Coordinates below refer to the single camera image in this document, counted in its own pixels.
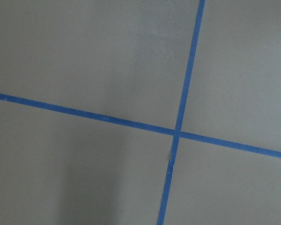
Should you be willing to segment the blue tape grid lines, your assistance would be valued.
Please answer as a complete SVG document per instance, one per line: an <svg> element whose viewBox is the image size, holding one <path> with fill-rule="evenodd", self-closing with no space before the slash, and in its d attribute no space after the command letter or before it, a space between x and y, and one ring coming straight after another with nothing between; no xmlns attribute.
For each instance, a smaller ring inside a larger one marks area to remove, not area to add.
<svg viewBox="0 0 281 225"><path fill-rule="evenodd" d="M136 122L132 120L125 120L125 119L111 117L108 115L103 115L93 112L77 110L69 107L49 104L45 102L35 101L32 99L21 98L12 95L2 94L2 93L0 93L0 100L172 136L170 160L167 165L163 193L161 197L160 209L157 219L157 224L162 225L164 224L164 219L166 215L166 209L167 209L168 198L170 194L170 187L171 187L172 175L174 171L174 165L176 161L177 149L181 138L203 142L203 143L214 144L222 147L228 147L236 150L243 150L255 154L281 158L281 151L256 147L256 146L237 143L237 142L231 142L223 139L217 139L209 136L198 135L198 134L182 131L185 106L186 106L186 101L187 101L189 87L192 78L192 70L193 70L193 65L194 65L196 51L197 51L197 44L199 41L199 34L200 34L202 17L204 14L204 7L205 7L205 1L203 0L199 1L193 34L192 34L192 42L191 42L188 61L187 61L186 73L183 82L182 94L179 102L176 125L174 129L150 125L150 124Z"/></svg>

